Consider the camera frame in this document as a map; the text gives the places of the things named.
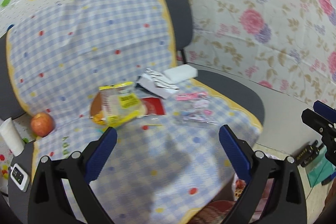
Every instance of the red dot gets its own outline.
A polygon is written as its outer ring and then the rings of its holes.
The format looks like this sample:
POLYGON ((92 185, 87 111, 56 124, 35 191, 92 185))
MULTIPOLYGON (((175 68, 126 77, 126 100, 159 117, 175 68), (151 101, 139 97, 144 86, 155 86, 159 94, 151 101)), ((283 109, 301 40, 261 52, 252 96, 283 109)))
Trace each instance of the red dot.
POLYGON ((197 188, 191 188, 190 190, 189 190, 189 194, 190 195, 194 195, 194 194, 196 194, 197 193, 197 188))

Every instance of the chair leg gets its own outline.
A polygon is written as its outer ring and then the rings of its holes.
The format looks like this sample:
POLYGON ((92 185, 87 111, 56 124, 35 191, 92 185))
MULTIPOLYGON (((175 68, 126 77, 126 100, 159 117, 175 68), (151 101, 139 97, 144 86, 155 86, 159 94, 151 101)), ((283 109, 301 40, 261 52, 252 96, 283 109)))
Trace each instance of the chair leg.
POLYGON ((181 49, 181 55, 182 55, 183 64, 186 64, 187 63, 187 59, 185 58, 184 49, 181 49))

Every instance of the orange food item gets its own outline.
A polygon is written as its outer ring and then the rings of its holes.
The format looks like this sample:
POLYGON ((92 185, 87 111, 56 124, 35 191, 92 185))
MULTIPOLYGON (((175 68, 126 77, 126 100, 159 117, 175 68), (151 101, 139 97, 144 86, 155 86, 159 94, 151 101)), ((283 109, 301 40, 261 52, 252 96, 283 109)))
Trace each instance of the orange food item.
POLYGON ((30 126, 33 132, 40 137, 47 136, 55 128, 52 117, 44 112, 36 114, 31 120, 30 126))

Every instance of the red card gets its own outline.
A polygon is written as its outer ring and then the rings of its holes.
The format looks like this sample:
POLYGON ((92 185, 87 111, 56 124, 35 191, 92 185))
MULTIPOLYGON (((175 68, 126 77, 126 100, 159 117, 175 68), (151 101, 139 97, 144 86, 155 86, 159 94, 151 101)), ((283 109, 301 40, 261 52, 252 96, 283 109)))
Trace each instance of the red card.
POLYGON ((149 98, 142 98, 141 100, 144 100, 148 103, 150 103, 155 108, 155 114, 156 115, 165 115, 166 112, 163 108, 163 104, 161 102, 161 99, 149 97, 149 98))

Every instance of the gingham tablecloth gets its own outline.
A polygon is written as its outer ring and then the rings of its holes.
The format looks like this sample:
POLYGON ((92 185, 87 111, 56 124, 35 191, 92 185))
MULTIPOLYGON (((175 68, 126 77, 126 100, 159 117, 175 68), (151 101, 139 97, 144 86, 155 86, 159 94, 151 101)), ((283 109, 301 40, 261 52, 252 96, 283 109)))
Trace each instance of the gingham tablecloth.
MULTIPOLYGON (((176 65, 164 0, 75 0, 43 9, 11 29, 7 57, 22 106, 31 114, 46 111, 56 123, 35 142, 33 168, 43 155, 62 159, 101 136, 88 113, 98 86, 135 81, 147 67, 176 65)), ((118 143, 91 182, 116 224, 186 222, 233 174, 219 126, 229 124, 250 145, 261 132, 251 113, 223 95, 195 80, 179 86, 183 93, 208 90, 218 126, 177 123, 181 105, 171 98, 164 101, 166 115, 118 128, 118 143), (152 123, 163 126, 142 130, 152 123)), ((65 185, 76 217, 85 221, 65 185)))

